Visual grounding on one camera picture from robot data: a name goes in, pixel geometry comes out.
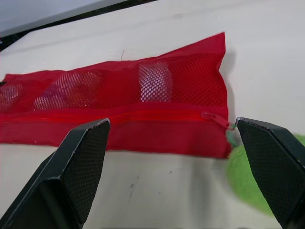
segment red zipper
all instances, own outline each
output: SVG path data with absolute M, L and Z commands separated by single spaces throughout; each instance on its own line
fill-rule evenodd
M 222 127 L 230 128 L 230 123 L 219 115 L 194 110 L 140 110 L 119 115 L 103 117 L 100 115 L 79 116 L 75 114 L 54 114 L 48 117 L 24 116 L 2 118 L 1 122 L 55 122 L 55 123 L 86 123 L 98 119 L 109 118 L 110 123 L 118 124 L 132 121 L 214 121 Z

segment zipper tab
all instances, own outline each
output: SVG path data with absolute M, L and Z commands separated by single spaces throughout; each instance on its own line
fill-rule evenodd
M 234 130 L 234 128 L 231 127 L 231 123 L 225 120 L 224 118 L 220 117 L 219 115 L 212 114 L 212 113 L 207 113 L 207 112 L 202 112 L 201 113 L 201 118 L 206 118 L 213 120 L 217 122 L 219 125 L 223 126 L 226 129 L 229 130 Z

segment green cloth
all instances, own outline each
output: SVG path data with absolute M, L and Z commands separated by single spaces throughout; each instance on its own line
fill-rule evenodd
M 295 137 L 305 145 L 305 136 L 295 135 Z M 238 146 L 230 153 L 226 173 L 230 186 L 241 200 L 263 213 L 273 216 L 252 175 L 244 146 Z

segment red mesh bag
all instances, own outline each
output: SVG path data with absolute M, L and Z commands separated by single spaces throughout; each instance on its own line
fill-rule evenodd
M 70 129 L 109 118 L 107 149 L 226 157 L 224 54 L 221 33 L 158 57 L 7 74 L 0 142 L 58 146 Z

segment white table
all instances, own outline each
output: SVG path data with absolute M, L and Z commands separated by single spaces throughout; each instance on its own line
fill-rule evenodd
M 160 0 L 32 32 L 0 53 L 0 77 L 150 57 L 225 31 L 230 120 L 305 134 L 304 11 L 301 0 Z M 0 215 L 54 150 L 1 145 Z M 232 193 L 225 163 L 108 152 L 84 228 L 280 228 Z

